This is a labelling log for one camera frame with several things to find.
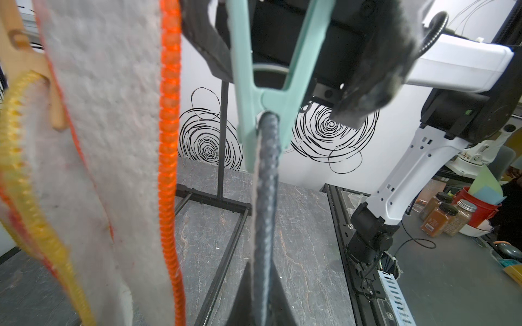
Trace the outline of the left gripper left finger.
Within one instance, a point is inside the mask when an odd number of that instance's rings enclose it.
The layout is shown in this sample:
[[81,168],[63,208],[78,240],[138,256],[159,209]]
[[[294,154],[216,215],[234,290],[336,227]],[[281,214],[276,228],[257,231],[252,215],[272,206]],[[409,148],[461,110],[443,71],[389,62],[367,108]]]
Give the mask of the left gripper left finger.
[[226,326],[254,325],[253,315],[253,272],[251,262],[246,263]]

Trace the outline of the dark grey felt insole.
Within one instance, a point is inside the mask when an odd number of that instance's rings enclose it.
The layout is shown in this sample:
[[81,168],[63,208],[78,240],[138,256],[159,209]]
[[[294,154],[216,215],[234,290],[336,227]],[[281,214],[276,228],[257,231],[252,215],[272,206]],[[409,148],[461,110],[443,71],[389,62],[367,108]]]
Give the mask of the dark grey felt insole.
[[254,325],[266,325],[269,320],[278,168],[281,155],[277,115],[271,112],[261,115],[257,141],[254,249],[251,262],[251,320]]

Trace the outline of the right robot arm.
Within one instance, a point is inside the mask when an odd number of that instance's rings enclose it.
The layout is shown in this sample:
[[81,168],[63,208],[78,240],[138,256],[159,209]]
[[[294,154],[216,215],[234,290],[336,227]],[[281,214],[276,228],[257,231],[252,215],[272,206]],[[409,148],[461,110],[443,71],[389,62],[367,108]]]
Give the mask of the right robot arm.
[[[335,1],[311,1],[306,8],[292,60],[282,71],[281,88],[263,88],[255,83],[255,72],[279,73],[280,67],[255,64],[252,59],[252,1],[226,1],[228,40],[210,23],[206,1],[182,1],[182,30],[206,60],[214,76],[235,85],[240,119],[240,142],[246,166],[256,173],[256,244],[254,259],[270,258],[273,251],[273,214],[282,147],[290,141],[290,125],[303,104],[317,65],[333,14],[347,16],[352,4],[338,9]],[[429,1],[379,1],[364,21],[362,57],[354,67],[343,95],[334,106],[333,120],[354,127],[369,113],[387,105],[406,82],[413,62],[421,55],[420,20]],[[371,263],[390,248],[402,219],[402,210],[444,162],[468,144],[492,134],[486,113],[511,109],[521,95],[519,55],[491,90],[481,92],[480,110],[470,118],[459,118],[442,129],[427,120],[415,133],[411,147],[386,182],[356,210],[356,233],[348,245],[357,263]]]

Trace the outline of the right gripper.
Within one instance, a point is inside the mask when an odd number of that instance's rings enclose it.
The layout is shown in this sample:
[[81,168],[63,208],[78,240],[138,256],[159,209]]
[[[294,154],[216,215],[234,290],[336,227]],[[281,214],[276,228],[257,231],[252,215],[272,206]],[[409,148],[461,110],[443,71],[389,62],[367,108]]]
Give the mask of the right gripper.
[[352,128],[390,103],[423,42],[431,1],[182,1],[184,36],[246,113],[294,114],[314,97]]

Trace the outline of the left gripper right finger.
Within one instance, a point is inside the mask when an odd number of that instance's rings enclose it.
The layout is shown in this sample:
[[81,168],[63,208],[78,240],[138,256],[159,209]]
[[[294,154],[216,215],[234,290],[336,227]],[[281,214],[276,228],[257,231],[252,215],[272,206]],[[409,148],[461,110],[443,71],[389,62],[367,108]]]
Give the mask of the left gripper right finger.
[[271,325],[297,326],[276,266],[271,266]]

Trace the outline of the red orange-edged insole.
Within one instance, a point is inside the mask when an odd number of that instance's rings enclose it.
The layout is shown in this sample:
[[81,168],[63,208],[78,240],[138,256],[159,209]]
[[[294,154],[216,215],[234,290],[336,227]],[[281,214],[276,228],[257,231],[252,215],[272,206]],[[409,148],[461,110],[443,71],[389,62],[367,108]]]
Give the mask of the red orange-edged insole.
[[133,299],[150,325],[185,325],[175,240],[181,5],[34,1],[33,9]]

